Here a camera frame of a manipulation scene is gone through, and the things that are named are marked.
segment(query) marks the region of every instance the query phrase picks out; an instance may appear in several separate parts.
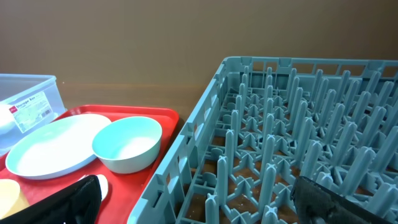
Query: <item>blue plastic dish rack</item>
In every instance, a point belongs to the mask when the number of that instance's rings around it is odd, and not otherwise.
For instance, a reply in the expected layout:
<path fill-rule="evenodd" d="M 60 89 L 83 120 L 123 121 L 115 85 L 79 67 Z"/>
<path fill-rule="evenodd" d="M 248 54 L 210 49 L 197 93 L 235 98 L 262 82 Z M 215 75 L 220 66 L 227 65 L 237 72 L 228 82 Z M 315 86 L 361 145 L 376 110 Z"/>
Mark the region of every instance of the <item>blue plastic dish rack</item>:
<path fill-rule="evenodd" d="M 392 60 L 224 59 L 128 223 L 297 222 L 299 175 L 398 223 L 397 70 Z"/>

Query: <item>brown wall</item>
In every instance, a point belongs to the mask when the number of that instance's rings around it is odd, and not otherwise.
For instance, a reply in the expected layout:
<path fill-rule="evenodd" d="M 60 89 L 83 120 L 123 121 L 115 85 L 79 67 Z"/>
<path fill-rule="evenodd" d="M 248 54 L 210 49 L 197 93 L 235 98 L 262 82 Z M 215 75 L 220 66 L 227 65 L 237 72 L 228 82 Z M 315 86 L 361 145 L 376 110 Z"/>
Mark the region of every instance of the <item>brown wall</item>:
<path fill-rule="evenodd" d="M 397 10 L 396 0 L 0 0 L 0 72 L 205 86 L 230 55 L 398 59 Z"/>

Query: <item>white bowl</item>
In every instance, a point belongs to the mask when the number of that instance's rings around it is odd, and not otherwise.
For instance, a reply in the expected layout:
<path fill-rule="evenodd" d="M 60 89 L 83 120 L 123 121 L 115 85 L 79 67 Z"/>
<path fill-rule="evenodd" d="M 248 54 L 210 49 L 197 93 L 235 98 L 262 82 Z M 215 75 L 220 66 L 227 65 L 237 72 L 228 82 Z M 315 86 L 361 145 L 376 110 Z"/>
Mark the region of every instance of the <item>white bowl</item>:
<path fill-rule="evenodd" d="M 152 118 L 120 119 L 102 129 L 94 138 L 94 154 L 111 171 L 130 174 L 155 161 L 162 138 L 161 125 Z"/>

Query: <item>plastic container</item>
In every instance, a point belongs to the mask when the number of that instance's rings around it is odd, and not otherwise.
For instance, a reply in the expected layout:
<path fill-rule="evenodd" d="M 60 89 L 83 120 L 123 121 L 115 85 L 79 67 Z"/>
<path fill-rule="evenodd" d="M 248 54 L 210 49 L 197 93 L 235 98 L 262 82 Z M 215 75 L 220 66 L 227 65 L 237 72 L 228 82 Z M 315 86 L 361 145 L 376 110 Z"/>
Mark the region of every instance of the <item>plastic container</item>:
<path fill-rule="evenodd" d="M 55 80 L 53 75 L 0 74 L 0 156 L 65 112 Z"/>
<path fill-rule="evenodd" d="M 94 154 L 111 171 L 130 174 L 151 165 L 159 155 L 162 126 L 143 116 L 124 118 L 94 138 Z"/>
<path fill-rule="evenodd" d="M 6 156 L 2 156 L 0 157 L 0 179 L 12 179 L 17 181 L 22 191 L 25 193 L 26 199 L 33 205 L 75 183 L 84 175 L 102 174 L 108 180 L 109 189 L 108 195 L 99 209 L 97 223 L 126 223 L 132 208 L 169 148 L 169 141 L 174 133 L 179 116 L 174 110 L 166 108 L 85 105 L 68 110 L 56 120 L 78 114 L 92 113 L 106 116 L 111 121 L 117 121 L 131 116 L 146 116 L 155 119 L 160 123 L 163 130 L 162 139 L 160 140 L 160 151 L 156 160 L 150 166 L 139 172 L 133 174 L 115 174 L 105 167 L 99 159 L 95 159 L 87 166 L 62 177 L 49 180 L 28 180 L 14 175 L 5 169 L 4 163 Z"/>
<path fill-rule="evenodd" d="M 397 71 L 392 60 L 224 59 L 128 223 L 298 222 L 299 175 L 398 223 Z"/>

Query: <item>red tray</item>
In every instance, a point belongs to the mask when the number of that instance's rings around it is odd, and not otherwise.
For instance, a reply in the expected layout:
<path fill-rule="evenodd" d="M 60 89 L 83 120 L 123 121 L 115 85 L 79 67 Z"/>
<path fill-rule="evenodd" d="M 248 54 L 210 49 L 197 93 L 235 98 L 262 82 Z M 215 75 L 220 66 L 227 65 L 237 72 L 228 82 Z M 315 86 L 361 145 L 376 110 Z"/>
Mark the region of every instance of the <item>red tray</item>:
<path fill-rule="evenodd" d="M 147 116 L 157 120 L 163 129 L 159 156 L 152 165 L 134 174 L 115 174 L 108 170 L 99 159 L 95 159 L 80 170 L 50 180 L 27 180 L 8 172 L 7 169 L 1 170 L 4 167 L 6 157 L 3 156 L 0 157 L 0 179 L 18 181 L 27 200 L 33 205 L 76 182 L 83 175 L 103 174 L 108 179 L 109 192 L 101 204 L 97 223 L 126 223 L 132 208 L 167 152 L 168 143 L 179 120 L 178 113 L 165 108 L 85 105 L 68 110 L 56 120 L 87 113 L 101 114 L 108 117 L 111 121 L 130 116 Z"/>

